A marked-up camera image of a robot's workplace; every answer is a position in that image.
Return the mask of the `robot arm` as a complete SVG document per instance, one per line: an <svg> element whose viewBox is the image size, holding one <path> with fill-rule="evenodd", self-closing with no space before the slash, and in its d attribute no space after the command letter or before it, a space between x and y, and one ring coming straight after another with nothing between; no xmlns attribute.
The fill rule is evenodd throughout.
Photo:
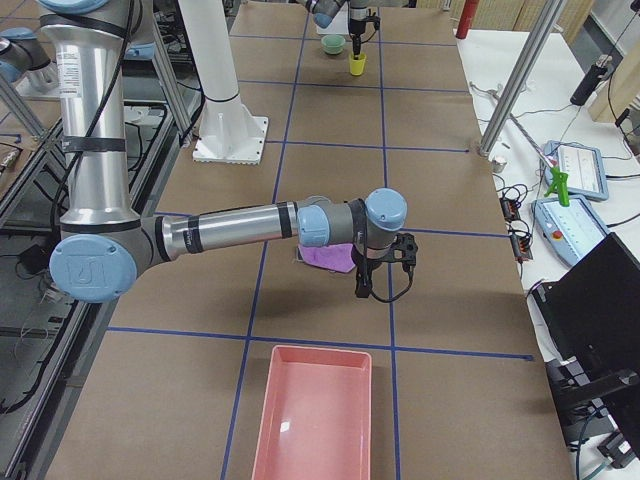
<svg viewBox="0 0 640 480"><path fill-rule="evenodd" d="M380 28L380 18L369 7L369 2L365 0L298 0L298 4L312 15L315 24L321 28L326 28L338 15L344 5L347 5L347 28L352 41L352 52L355 59L361 56L362 41L366 27L369 23L374 26L374 31Z"/></svg>
<svg viewBox="0 0 640 480"><path fill-rule="evenodd" d="M165 56L152 4L44 1L40 11L56 51L66 160L60 187L69 195L67 211L50 214L60 241L49 271L62 292L108 302L182 255L291 237L303 247L350 245L360 298L374 295L372 274L384 263L413 273L418 248L403 229L407 203L389 188L343 203L313 196L184 218L139 215L129 189L122 64Z"/></svg>

